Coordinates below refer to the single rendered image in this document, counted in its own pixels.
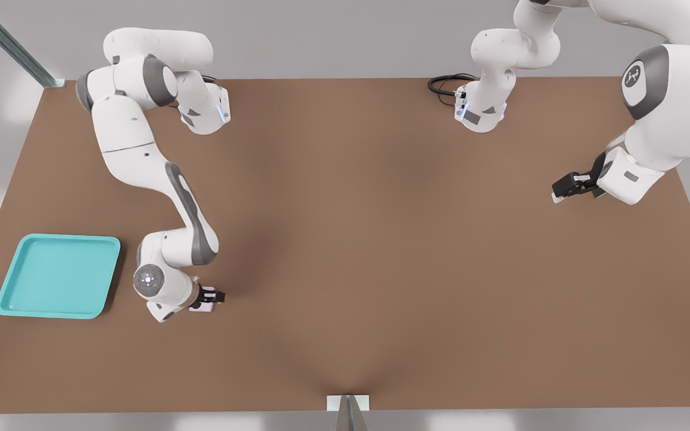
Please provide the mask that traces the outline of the pale blue-green tray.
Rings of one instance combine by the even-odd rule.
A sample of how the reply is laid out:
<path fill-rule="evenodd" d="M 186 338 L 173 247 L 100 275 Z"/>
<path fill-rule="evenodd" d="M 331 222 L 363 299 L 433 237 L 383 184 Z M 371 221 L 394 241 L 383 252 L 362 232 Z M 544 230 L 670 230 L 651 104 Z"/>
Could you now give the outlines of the pale blue-green tray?
<path fill-rule="evenodd" d="M 79 320 L 99 316 L 120 248 L 112 236 L 25 235 L 0 289 L 0 315 Z"/>

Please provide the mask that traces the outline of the silver frame post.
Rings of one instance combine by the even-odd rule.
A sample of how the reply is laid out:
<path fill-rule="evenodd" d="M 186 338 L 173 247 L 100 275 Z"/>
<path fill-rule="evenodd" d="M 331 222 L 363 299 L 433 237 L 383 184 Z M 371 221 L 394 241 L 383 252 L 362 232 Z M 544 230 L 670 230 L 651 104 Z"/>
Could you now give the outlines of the silver frame post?
<path fill-rule="evenodd" d="M 370 410 L 368 395 L 327 395 L 326 410 L 337 412 L 335 431 L 368 431 L 362 415 Z"/>
<path fill-rule="evenodd" d="M 44 89 L 60 89 L 65 87 L 65 79 L 58 79 L 52 76 L 1 24 L 0 48 Z"/>

